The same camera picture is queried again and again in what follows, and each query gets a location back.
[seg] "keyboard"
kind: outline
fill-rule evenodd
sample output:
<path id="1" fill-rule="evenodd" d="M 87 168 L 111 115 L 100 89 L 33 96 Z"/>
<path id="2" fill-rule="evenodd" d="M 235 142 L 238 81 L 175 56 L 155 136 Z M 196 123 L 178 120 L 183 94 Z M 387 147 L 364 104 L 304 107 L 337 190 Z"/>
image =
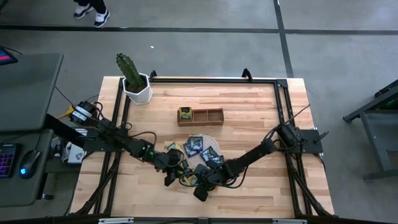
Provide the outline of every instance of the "keyboard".
<path id="1" fill-rule="evenodd" d="M 12 177 L 19 144 L 3 144 L 0 146 L 0 179 Z"/>

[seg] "sneaker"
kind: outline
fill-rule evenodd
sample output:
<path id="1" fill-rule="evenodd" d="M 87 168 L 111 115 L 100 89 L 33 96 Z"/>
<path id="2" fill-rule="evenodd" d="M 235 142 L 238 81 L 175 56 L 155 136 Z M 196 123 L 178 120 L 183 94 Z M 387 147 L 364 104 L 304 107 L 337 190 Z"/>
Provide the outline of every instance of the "sneaker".
<path id="1" fill-rule="evenodd" d="M 106 21 L 108 21 L 110 15 L 111 13 L 108 10 L 104 14 L 97 13 L 97 16 L 95 17 L 94 26 L 96 28 L 103 27 L 106 24 Z"/>
<path id="2" fill-rule="evenodd" d="M 78 6 L 76 8 L 75 13 L 73 14 L 73 17 L 75 19 L 81 19 L 83 18 L 87 13 L 91 12 L 92 10 L 94 10 L 94 8 L 88 4 L 87 6 Z"/>

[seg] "white pot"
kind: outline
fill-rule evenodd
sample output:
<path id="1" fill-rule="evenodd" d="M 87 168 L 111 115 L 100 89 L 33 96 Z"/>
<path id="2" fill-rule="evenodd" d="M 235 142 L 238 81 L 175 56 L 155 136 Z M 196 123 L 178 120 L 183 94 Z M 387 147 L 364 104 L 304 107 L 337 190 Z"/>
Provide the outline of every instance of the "white pot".
<path id="1" fill-rule="evenodd" d="M 123 79 L 123 90 L 127 96 L 137 105 L 143 105 L 149 103 L 152 98 L 153 91 L 150 88 L 149 78 L 147 75 L 140 73 L 141 77 L 147 80 L 147 86 L 139 93 L 132 93 L 126 90 L 126 78 Z"/>

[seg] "blue lit mouse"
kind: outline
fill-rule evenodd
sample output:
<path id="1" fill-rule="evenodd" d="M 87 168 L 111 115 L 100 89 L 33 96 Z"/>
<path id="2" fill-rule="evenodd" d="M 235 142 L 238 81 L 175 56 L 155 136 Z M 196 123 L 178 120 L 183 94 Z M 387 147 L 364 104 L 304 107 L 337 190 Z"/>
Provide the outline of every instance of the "blue lit mouse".
<path id="1" fill-rule="evenodd" d="M 31 150 L 24 155 L 19 164 L 19 176 L 22 179 L 29 179 L 35 175 L 39 157 L 40 152 L 37 150 Z"/>

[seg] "small wooden compartment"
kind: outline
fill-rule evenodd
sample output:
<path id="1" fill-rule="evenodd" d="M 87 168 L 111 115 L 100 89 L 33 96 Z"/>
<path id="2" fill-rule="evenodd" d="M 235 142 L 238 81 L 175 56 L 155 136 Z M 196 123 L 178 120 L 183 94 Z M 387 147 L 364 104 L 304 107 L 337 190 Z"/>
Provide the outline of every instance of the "small wooden compartment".
<path id="1" fill-rule="evenodd" d="M 180 119 L 180 111 L 177 110 L 177 124 L 180 127 L 223 125 L 223 109 L 192 110 L 192 119 Z"/>

